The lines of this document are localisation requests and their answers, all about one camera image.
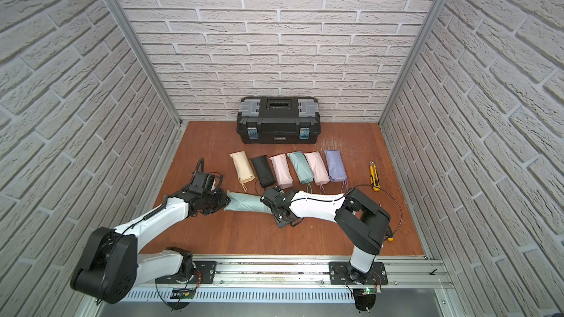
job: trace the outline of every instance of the aluminum frame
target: aluminum frame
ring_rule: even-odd
[[[157,71],[155,70],[153,63],[151,62],[151,59],[149,59],[149,56],[147,55],[145,48],[143,47],[143,44],[141,44],[141,41],[139,40],[137,33],[133,29],[133,25],[131,24],[131,21],[127,17],[125,10],[123,10],[120,1],[104,0],[104,2],[108,6],[109,12],[113,15],[113,18],[116,21],[117,26],[120,28],[121,32],[123,33],[125,40],[127,41],[127,43],[129,43],[131,50],[137,57],[139,64],[141,65],[141,67],[143,67],[143,70],[147,74],[149,81],[151,82],[153,88],[155,89],[155,92],[157,92],[157,95],[161,99],[162,104],[164,104],[166,111],[173,119],[174,124],[177,127],[180,127],[182,124],[180,115],[178,114],[178,111],[174,107],[173,102],[170,100],[168,93],[166,93],[166,89],[162,85],[162,81],[159,78],[159,74],[157,74]]]
[[[415,61],[419,57],[419,54],[425,47],[425,43],[427,42],[427,38],[433,31],[433,27],[441,14],[441,11],[444,8],[444,5],[447,3],[447,0],[433,0],[431,4],[431,8],[429,8],[427,12],[427,16],[423,21],[423,25],[419,29],[417,36],[415,36],[415,40],[407,53],[407,59],[404,61],[402,66],[401,73],[396,78],[394,85],[391,88],[390,94],[384,104],[384,110],[382,110],[382,114],[380,115],[380,119],[378,119],[379,124],[383,124],[387,117],[391,113],[391,109],[393,108],[396,99],[398,99],[399,92],[402,90],[405,81],[407,80],[407,75],[411,71],[411,68],[415,65]]]

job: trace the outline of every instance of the white brick wall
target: white brick wall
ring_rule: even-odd
[[[384,102],[432,0],[120,1],[185,120],[235,120],[228,104],[244,95],[301,93],[320,98],[324,121],[375,122],[370,106]]]
[[[102,0],[0,0],[2,316],[74,314],[89,234],[131,218],[172,130]]]
[[[564,0],[448,0],[383,130],[467,315],[564,310]]]

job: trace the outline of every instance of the toolbox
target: toolbox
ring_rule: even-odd
[[[244,144],[314,144],[321,133],[313,97],[244,97],[237,114]]]

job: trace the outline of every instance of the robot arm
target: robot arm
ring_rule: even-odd
[[[215,188],[215,177],[204,173],[200,159],[192,180],[163,204],[114,229],[98,228],[88,238],[86,247],[70,279],[70,286],[108,303],[123,299],[134,286],[173,275],[188,281],[194,273],[192,254],[168,248],[156,254],[139,251],[173,224],[198,213],[209,215],[229,203],[221,189],[222,177]],[[305,217],[337,223],[354,243],[350,266],[363,279],[386,236],[391,236],[390,215],[361,191],[353,188],[346,194],[314,195],[291,190],[287,194],[268,188],[261,197],[276,219],[278,227],[295,226]],[[362,211],[360,219],[355,214]]]
[[[191,277],[191,253],[169,248],[156,254],[139,251],[173,224],[198,213],[209,215],[225,207],[229,200],[215,177],[204,173],[200,159],[192,180],[180,191],[166,196],[163,204],[114,229],[98,228],[88,238],[70,279],[74,290],[108,303],[123,299],[132,287],[166,275]]]
[[[296,190],[284,194],[268,188],[261,201],[272,210],[278,227],[298,225],[304,217],[337,223],[354,244],[350,265],[361,274],[370,270],[386,236],[391,236],[390,215],[356,188],[338,195]],[[362,211],[360,219],[355,216],[358,211]]]

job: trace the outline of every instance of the brown wooden board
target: brown wooden board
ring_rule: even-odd
[[[248,158],[268,157],[287,152],[339,150],[349,186],[370,183],[370,161],[374,161],[381,187],[393,194],[403,209],[403,223],[393,242],[384,243],[381,255],[420,256],[423,249],[411,215],[405,203],[398,178],[392,166],[384,138],[375,123],[323,123],[316,144],[243,144],[236,133],[235,122],[190,122],[174,156],[172,165],[155,201],[162,203],[165,194],[176,192],[190,181],[191,173],[200,157],[205,159],[206,172],[224,175],[222,187],[232,192],[243,192],[237,181],[230,153],[245,150]],[[288,160],[294,179],[292,188],[306,190]],[[254,180],[245,184],[254,194]],[[326,184],[326,194],[339,194],[341,183]],[[400,215],[396,203],[384,192],[374,192],[370,187],[360,187],[391,215],[391,228],[395,229]],[[319,187],[313,185],[314,193]],[[335,223],[315,218],[305,218],[297,227],[278,229],[272,215],[265,213],[233,212],[220,210],[213,215],[187,218],[168,228],[142,250],[156,253],[175,246],[195,254],[299,254],[299,255],[350,255],[353,244]]]

